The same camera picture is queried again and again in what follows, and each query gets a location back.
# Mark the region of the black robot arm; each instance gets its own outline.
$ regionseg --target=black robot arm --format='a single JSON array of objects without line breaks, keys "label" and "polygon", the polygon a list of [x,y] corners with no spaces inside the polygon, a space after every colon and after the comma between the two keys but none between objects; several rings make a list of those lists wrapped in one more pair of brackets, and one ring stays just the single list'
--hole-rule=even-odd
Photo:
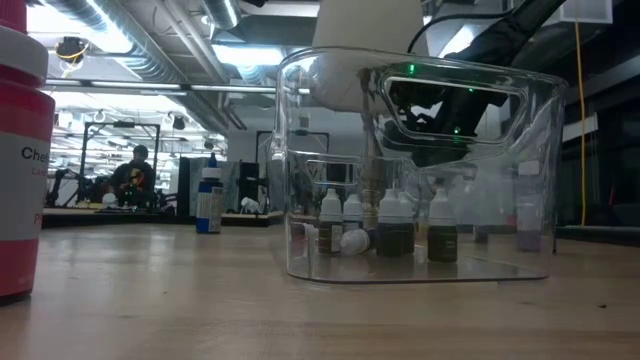
[{"label": "black robot arm", "polygon": [[[465,50],[448,54],[445,58],[510,66],[527,41],[564,2],[565,0],[525,0],[513,12],[478,35]],[[430,119],[423,126],[424,132],[429,133],[475,136],[475,129],[487,106],[502,105],[506,99],[502,94],[486,91],[470,92],[463,88],[443,90],[439,86],[419,83],[394,85],[391,89],[394,103],[405,112],[409,112],[413,105],[431,108],[434,104],[442,102],[435,118]],[[405,137],[402,140],[392,140],[407,144],[406,140],[410,139]],[[459,160],[466,154],[466,151],[460,151],[460,149],[450,152],[451,154],[446,156],[442,154],[431,156],[426,151],[420,151],[414,153],[414,161],[418,166],[428,166]]]}]

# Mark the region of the wooden table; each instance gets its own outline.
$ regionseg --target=wooden table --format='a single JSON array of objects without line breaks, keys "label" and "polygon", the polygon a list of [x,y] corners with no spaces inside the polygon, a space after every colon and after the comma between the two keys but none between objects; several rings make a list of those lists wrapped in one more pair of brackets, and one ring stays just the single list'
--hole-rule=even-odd
[{"label": "wooden table", "polygon": [[281,230],[45,230],[0,359],[640,356],[640,249],[561,241],[542,281],[339,286],[287,276]]}]

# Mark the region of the person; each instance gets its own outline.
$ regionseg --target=person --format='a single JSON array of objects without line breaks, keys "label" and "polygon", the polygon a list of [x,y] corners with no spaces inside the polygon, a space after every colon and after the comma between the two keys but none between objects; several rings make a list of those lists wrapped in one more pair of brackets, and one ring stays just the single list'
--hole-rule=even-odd
[{"label": "person", "polygon": [[154,198],[155,171],[145,162],[149,157],[149,149],[144,145],[133,148],[133,160],[118,166],[111,176],[113,188],[120,206],[129,205],[144,207]]}]

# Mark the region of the black equipment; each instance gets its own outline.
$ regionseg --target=black equipment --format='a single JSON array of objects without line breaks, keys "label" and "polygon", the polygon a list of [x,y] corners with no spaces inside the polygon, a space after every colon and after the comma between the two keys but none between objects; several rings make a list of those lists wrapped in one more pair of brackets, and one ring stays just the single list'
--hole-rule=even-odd
[{"label": "black equipment", "polygon": [[[527,41],[565,0],[525,0],[504,18],[478,35],[471,45],[459,53],[445,56],[447,59],[464,60],[487,65],[510,66]],[[502,106],[507,97],[490,91],[470,91],[466,88],[447,88],[441,85],[396,82],[389,89],[391,101],[399,108],[398,115],[406,116],[405,127],[414,132],[475,137],[475,129],[489,104]],[[430,109],[442,102],[435,118],[425,114],[413,114],[411,108]],[[401,133],[397,124],[385,124],[383,145],[388,148],[411,151],[420,140]],[[468,152],[464,142],[443,141],[443,147],[434,149],[436,142],[429,142],[429,151],[416,151],[412,157],[417,166],[437,165],[462,159]]]}]

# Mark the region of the white bottle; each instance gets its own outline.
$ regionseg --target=white bottle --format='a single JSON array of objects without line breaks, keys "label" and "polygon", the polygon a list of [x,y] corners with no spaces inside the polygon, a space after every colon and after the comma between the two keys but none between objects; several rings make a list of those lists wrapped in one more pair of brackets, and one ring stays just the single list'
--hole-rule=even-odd
[{"label": "white bottle", "polygon": [[342,239],[342,203],[335,189],[327,190],[320,208],[318,252],[336,254],[340,252]]},{"label": "white bottle", "polygon": [[351,194],[344,202],[344,231],[362,228],[362,202],[358,194]]}]

